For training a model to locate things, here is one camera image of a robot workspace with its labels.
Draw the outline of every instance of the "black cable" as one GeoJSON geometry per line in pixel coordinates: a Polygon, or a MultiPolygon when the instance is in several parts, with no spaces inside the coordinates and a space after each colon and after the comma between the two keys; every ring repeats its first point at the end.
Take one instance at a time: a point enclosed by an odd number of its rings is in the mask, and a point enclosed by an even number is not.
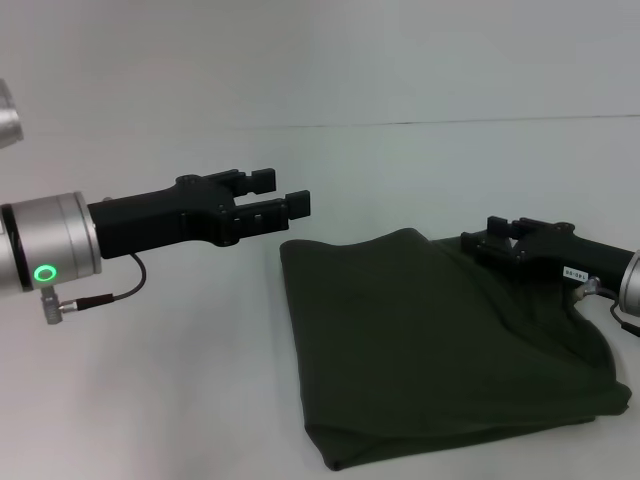
{"type": "Polygon", "coordinates": [[[144,284],[147,283],[147,267],[144,266],[144,263],[142,263],[142,260],[140,260],[140,257],[138,257],[138,255],[136,255],[135,253],[132,253],[131,257],[136,261],[136,263],[140,267],[140,274],[141,274],[140,281],[138,282],[138,285],[136,285],[134,288],[132,288],[128,292],[121,293],[120,295],[114,295],[113,297],[114,302],[117,302],[118,300],[124,300],[125,298],[129,298],[132,295],[135,295],[140,290],[142,290],[142,287],[144,287],[144,284]]]}
{"type": "Polygon", "coordinates": [[[611,312],[611,316],[615,318],[616,322],[620,324],[620,327],[623,330],[635,335],[636,337],[640,337],[640,327],[632,323],[625,322],[616,313],[616,308],[618,307],[618,305],[620,305],[620,299],[618,298],[616,292],[614,292],[613,290],[609,290],[608,288],[598,287],[597,294],[613,300],[613,305],[611,305],[611,308],[609,309],[609,311],[611,312]]]}
{"type": "Polygon", "coordinates": [[[140,267],[140,273],[141,273],[140,281],[134,288],[132,288],[128,292],[121,293],[120,295],[114,295],[113,293],[108,293],[106,295],[96,295],[94,297],[78,298],[76,300],[73,300],[72,302],[65,302],[65,303],[75,303],[76,310],[80,312],[82,310],[87,310],[89,308],[99,307],[101,305],[106,305],[108,303],[124,300],[125,298],[129,298],[130,296],[138,293],[140,290],[142,290],[142,287],[144,287],[144,284],[147,283],[147,268],[144,266],[144,263],[142,262],[142,260],[140,260],[140,257],[138,257],[138,255],[136,255],[135,253],[132,253],[131,256],[140,267]]]}

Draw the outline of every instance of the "folded cloth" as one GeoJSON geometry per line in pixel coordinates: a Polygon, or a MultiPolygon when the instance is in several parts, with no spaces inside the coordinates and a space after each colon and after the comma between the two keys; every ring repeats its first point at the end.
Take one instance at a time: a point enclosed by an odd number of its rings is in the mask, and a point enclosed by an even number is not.
{"type": "Polygon", "coordinates": [[[562,282],[519,284],[413,229],[282,245],[305,429],[326,465],[619,415],[607,342],[562,282]]]}

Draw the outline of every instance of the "silver cylindrical joint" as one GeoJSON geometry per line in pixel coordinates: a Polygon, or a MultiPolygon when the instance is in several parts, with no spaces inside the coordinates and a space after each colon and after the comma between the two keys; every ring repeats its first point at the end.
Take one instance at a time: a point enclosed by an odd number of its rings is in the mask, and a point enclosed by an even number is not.
{"type": "Polygon", "coordinates": [[[633,256],[622,277],[620,310],[640,317],[640,251],[633,256]]]}
{"type": "Polygon", "coordinates": [[[23,139],[20,117],[4,80],[0,78],[0,148],[23,139]]]}
{"type": "Polygon", "coordinates": [[[11,243],[0,235],[0,290],[44,288],[100,273],[98,238],[81,193],[14,203],[11,208],[21,252],[15,238],[11,243]]]}

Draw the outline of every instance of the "table surface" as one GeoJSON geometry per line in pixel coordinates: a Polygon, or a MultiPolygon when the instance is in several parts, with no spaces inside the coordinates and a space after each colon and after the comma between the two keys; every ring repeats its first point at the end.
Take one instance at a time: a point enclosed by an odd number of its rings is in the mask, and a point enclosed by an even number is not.
{"type": "MultiPolygon", "coordinates": [[[[26,141],[0,153],[2,201],[273,167],[313,214],[228,249],[145,252],[139,294],[56,327],[37,293],[3,300],[0,477],[635,479],[635,397],[620,417],[339,473],[304,433],[283,241],[441,238],[499,215],[640,246],[640,9],[476,3],[3,2],[0,77],[26,141]]],[[[103,270],[60,296],[137,281],[130,259],[103,270]]],[[[580,308],[635,390],[638,340],[607,301],[580,308]]]]}

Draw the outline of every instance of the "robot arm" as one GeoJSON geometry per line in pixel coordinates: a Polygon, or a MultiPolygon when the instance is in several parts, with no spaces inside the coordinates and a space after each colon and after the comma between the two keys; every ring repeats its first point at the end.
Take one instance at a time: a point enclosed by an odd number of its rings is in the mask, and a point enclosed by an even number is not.
{"type": "MultiPolygon", "coordinates": [[[[0,148],[21,139],[17,112],[0,80],[0,148]]],[[[236,197],[275,189],[273,169],[250,176],[231,170],[186,175],[166,190],[90,205],[80,192],[2,205],[0,295],[41,289],[47,320],[59,323],[63,312],[74,311],[65,307],[75,302],[58,303],[53,286],[100,273],[102,259],[189,240],[227,247],[242,238],[288,230],[290,220],[310,215],[308,191],[235,204],[236,197]]],[[[83,300],[89,308],[110,303],[114,296],[83,300]]]]}
{"type": "Polygon", "coordinates": [[[489,217],[487,230],[463,233],[463,251],[490,268],[521,281],[563,279],[574,287],[574,300],[602,295],[614,300],[611,314],[621,327],[640,337],[640,327],[627,323],[615,307],[640,317],[640,252],[585,240],[575,226],[521,218],[509,223],[489,217]]]}

